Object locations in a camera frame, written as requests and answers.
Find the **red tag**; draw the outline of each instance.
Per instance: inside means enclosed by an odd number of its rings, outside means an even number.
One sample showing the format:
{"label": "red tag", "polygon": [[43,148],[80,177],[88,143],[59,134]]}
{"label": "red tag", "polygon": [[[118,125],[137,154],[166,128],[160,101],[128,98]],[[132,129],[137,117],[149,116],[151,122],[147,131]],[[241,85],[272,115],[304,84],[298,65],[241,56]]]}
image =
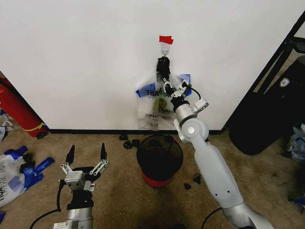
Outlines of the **red tag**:
{"label": "red tag", "polygon": [[173,43],[173,39],[172,36],[159,36],[159,42],[164,42],[167,44],[172,44]]}

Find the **red fire extinguisher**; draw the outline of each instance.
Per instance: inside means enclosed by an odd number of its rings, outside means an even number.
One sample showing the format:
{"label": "red fire extinguisher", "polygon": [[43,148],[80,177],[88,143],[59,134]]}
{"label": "red fire extinguisher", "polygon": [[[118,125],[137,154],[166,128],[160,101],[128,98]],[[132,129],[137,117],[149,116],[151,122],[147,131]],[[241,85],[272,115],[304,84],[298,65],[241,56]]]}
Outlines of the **red fire extinguisher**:
{"label": "red fire extinguisher", "polygon": [[43,121],[23,101],[7,79],[0,81],[0,107],[32,137],[40,139],[47,135],[48,130]]}

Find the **black cord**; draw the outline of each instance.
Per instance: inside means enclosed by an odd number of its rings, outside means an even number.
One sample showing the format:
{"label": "black cord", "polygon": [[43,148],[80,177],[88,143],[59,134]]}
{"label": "black cord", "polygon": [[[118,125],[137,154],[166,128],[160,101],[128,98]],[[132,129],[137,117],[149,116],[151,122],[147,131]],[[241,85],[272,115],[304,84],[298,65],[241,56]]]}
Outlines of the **black cord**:
{"label": "black cord", "polygon": [[212,211],[207,217],[205,217],[202,225],[201,225],[201,229],[204,228],[205,223],[208,221],[209,217],[211,217],[214,213],[216,213],[217,211],[221,210],[221,208],[217,208],[214,211]]}
{"label": "black cord", "polygon": [[60,203],[60,197],[61,197],[61,190],[63,188],[63,186],[65,185],[66,183],[64,182],[64,180],[60,180],[60,183],[59,183],[59,187],[58,187],[58,192],[57,192],[57,197],[56,197],[56,205],[57,205],[57,208],[52,210],[52,211],[49,211],[41,216],[39,216],[37,219],[34,220],[34,222],[32,222],[31,226],[30,226],[30,229],[32,229],[35,225],[35,223],[37,223],[39,220],[41,220],[43,217],[45,216],[48,216],[54,212],[61,212],[61,203]]}
{"label": "black cord", "polygon": [[199,94],[199,92],[198,91],[196,91],[195,89],[193,89],[192,87],[191,87],[191,89],[194,91],[194,92],[196,92],[197,93],[197,95],[199,96],[199,100],[201,99],[201,95]]}

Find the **plastic bag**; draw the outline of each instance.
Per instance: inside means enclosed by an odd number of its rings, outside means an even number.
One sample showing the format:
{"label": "plastic bag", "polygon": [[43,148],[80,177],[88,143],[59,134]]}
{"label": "plastic bag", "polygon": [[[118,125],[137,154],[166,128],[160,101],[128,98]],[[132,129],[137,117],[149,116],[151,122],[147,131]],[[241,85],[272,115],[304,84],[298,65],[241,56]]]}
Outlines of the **plastic bag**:
{"label": "plastic bag", "polygon": [[[170,81],[175,88],[178,88],[183,80],[190,82],[189,74],[170,74]],[[173,125],[175,113],[171,97],[163,89],[163,80],[158,73],[154,72],[147,78],[141,87],[136,91],[138,104],[138,126],[140,129],[159,130],[159,122]],[[190,96],[192,91],[187,93],[186,100],[193,101]]]}
{"label": "plastic bag", "polygon": [[6,131],[12,131],[21,128],[14,119],[12,119],[5,111],[0,110],[0,126],[5,126]]}
{"label": "plastic bag", "polygon": [[155,74],[151,75],[137,91],[138,126],[140,129],[159,130],[159,97],[155,86]]}
{"label": "plastic bag", "polygon": [[0,156],[0,207],[41,181],[43,179],[41,171],[54,162],[48,157],[34,168],[34,162],[29,160],[26,151],[27,148],[22,146],[18,150],[7,150]]}
{"label": "plastic bag", "polygon": [[289,149],[292,159],[301,163],[305,162],[305,124],[300,129],[294,127],[295,134],[290,137]]}

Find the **baseboard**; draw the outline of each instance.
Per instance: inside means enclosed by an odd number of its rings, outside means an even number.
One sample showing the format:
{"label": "baseboard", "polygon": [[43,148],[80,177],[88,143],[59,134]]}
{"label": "baseboard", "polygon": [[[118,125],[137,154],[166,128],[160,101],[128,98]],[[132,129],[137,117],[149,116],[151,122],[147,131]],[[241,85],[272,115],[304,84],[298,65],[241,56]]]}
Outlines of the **baseboard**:
{"label": "baseboard", "polygon": [[[86,134],[86,135],[176,135],[176,130],[74,130],[74,129],[50,129],[51,134]],[[219,135],[224,131],[210,130],[211,135]]]}

